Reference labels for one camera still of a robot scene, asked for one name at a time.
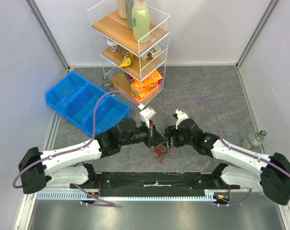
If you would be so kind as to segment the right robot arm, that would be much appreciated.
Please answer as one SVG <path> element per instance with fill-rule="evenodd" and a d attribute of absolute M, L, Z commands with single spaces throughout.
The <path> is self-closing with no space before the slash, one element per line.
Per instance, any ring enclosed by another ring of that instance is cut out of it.
<path fill-rule="evenodd" d="M 289 203 L 290 162 L 284 155 L 277 152 L 272 156 L 259 154 L 232 145 L 217 135 L 204 133 L 191 118 L 168 126 L 165 135 L 176 148 L 189 145 L 201 155 L 238 167 L 225 166 L 222 172 L 213 174 L 211 183 L 215 188 L 228 184 L 258 189 L 279 205 Z"/>

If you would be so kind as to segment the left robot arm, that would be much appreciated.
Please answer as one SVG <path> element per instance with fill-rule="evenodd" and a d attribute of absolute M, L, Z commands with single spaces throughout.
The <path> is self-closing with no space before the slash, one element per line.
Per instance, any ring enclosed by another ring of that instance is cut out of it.
<path fill-rule="evenodd" d="M 124 118 L 114 127 L 93 139 L 80 144 L 52 151 L 40 151 L 38 147 L 28 149 L 18 164 L 24 194 L 33 194 L 46 188 L 53 180 L 52 174 L 75 163 L 97 160 L 121 151 L 122 146 L 144 143 L 148 148 L 165 142 L 153 122 L 140 126 L 132 118 Z"/>

